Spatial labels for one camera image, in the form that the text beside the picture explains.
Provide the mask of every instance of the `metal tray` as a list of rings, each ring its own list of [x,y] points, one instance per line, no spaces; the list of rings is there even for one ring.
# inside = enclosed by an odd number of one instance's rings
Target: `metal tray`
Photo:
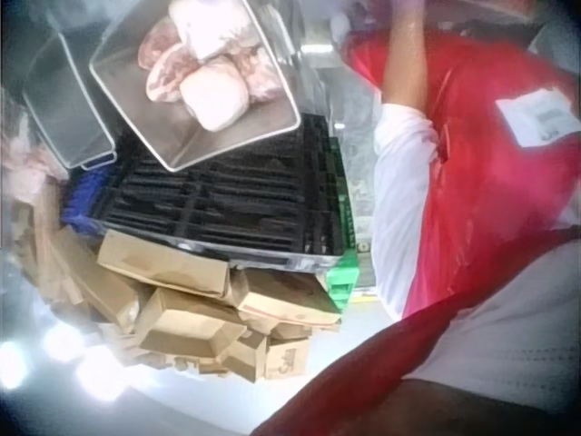
[[[103,37],[91,60],[95,79],[125,121],[152,154],[170,172],[177,172],[215,155],[260,139],[295,130],[300,113],[267,36],[245,0],[263,46],[281,77],[285,95],[268,103],[254,104],[234,125],[212,133],[203,129],[182,103],[153,103],[145,94],[148,72],[137,64],[139,46],[152,26],[167,15],[169,0],[142,0]]]
[[[47,145],[68,169],[116,160],[121,119],[88,70],[98,28],[53,34],[36,55],[23,97]]]

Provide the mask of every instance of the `black plastic pallet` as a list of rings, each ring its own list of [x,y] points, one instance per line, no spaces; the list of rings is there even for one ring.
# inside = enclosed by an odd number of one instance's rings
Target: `black plastic pallet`
[[[90,213],[108,228],[235,263],[314,272],[343,246],[335,159],[323,117],[295,132],[168,173],[123,144]]]

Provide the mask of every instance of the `person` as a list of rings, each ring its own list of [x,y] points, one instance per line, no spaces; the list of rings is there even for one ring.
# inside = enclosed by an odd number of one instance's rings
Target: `person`
[[[373,262],[379,295],[398,316],[401,302],[392,303],[415,273],[438,135],[425,115],[425,2],[391,1]],[[581,224],[578,198],[577,190],[561,228]],[[578,407],[580,250],[578,234],[556,238],[486,298],[450,298],[388,328],[331,365],[252,435],[558,434],[559,419]],[[456,314],[452,322],[438,318],[448,309]]]

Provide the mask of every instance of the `white cloth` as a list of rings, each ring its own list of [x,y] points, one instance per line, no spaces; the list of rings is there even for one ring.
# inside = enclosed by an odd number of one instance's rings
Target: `white cloth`
[[[372,257],[379,297],[394,320],[401,318],[416,273],[436,141],[419,111],[383,106]],[[580,196],[577,190],[557,227],[581,223]],[[579,386],[580,259],[580,243],[539,258],[495,296],[463,311],[407,378],[562,411]]]

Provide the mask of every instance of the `label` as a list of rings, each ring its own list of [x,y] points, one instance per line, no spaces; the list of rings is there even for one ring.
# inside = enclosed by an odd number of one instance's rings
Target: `label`
[[[497,106],[521,147],[542,147],[581,132],[581,121],[573,115],[571,102],[556,88],[497,100]]]

